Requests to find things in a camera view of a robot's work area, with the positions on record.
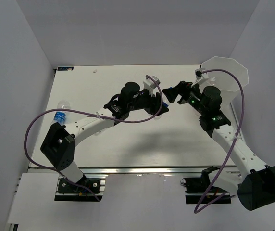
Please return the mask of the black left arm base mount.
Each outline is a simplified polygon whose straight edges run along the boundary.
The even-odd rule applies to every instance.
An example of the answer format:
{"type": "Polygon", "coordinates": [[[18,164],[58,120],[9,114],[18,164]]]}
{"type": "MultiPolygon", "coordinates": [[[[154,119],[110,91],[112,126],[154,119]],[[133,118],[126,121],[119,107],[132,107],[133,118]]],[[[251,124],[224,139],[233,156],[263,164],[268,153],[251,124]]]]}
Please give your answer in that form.
{"type": "Polygon", "coordinates": [[[105,190],[105,176],[87,175],[81,185],[75,186],[59,177],[54,201],[60,202],[100,202],[105,190]]]}

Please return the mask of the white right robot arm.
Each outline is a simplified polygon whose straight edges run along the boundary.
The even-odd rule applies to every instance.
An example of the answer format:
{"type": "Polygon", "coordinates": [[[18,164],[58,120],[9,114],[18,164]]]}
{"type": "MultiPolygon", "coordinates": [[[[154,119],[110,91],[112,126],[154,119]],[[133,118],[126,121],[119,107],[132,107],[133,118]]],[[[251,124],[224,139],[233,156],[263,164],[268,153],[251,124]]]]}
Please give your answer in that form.
{"type": "Polygon", "coordinates": [[[198,84],[181,81],[175,87],[163,89],[163,93],[170,103],[180,96],[178,104],[188,103],[200,113],[202,129],[223,148],[240,172],[236,176],[220,167],[209,167],[202,171],[199,183],[186,180],[188,193],[220,188],[238,197],[249,211],[275,203],[275,166],[267,165],[236,137],[231,122],[220,110],[222,97],[217,87],[206,86],[200,90],[198,84]]]}

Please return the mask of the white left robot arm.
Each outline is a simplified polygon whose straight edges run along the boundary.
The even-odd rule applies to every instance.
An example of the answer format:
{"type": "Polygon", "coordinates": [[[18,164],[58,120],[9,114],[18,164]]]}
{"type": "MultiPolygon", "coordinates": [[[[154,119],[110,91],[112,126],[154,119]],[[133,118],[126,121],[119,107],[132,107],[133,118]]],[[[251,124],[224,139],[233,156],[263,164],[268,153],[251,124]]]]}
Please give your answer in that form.
{"type": "Polygon", "coordinates": [[[86,177],[74,162],[75,147],[79,143],[126,121],[132,111],[145,110],[152,116],[168,112],[162,95],[153,93],[160,84],[158,78],[147,77],[143,84],[144,89],[141,90],[139,84],[127,82],[121,92],[113,96],[94,116],[88,115],[65,125],[54,123],[50,126],[40,150],[54,168],[69,180],[68,185],[74,192],[82,191],[86,182],[86,177]]]}

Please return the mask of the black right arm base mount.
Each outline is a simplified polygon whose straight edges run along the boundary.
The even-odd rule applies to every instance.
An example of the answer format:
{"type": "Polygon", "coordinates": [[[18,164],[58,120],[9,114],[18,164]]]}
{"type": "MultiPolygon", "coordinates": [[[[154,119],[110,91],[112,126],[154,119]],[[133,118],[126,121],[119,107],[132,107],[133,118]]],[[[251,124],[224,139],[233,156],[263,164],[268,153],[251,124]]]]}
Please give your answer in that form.
{"type": "MultiPolygon", "coordinates": [[[[186,177],[181,179],[180,184],[186,189],[185,193],[187,205],[196,205],[198,203],[200,197],[211,183],[209,174],[217,170],[219,170],[218,167],[211,166],[203,170],[200,177],[186,177]]],[[[201,204],[205,205],[213,199],[218,198],[223,193],[226,193],[226,191],[212,186],[201,204]]]]}

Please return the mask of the water bottle with blue label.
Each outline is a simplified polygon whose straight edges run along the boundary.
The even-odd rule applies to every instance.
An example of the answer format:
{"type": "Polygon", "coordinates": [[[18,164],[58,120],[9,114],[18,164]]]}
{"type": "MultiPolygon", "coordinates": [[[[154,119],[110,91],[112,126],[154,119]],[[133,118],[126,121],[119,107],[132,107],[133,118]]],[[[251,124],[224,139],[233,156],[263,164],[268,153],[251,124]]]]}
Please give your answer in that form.
{"type": "Polygon", "coordinates": [[[67,117],[67,111],[64,109],[70,109],[70,103],[66,100],[59,101],[57,105],[57,111],[54,114],[52,124],[59,123],[60,125],[64,125],[67,117]]]}

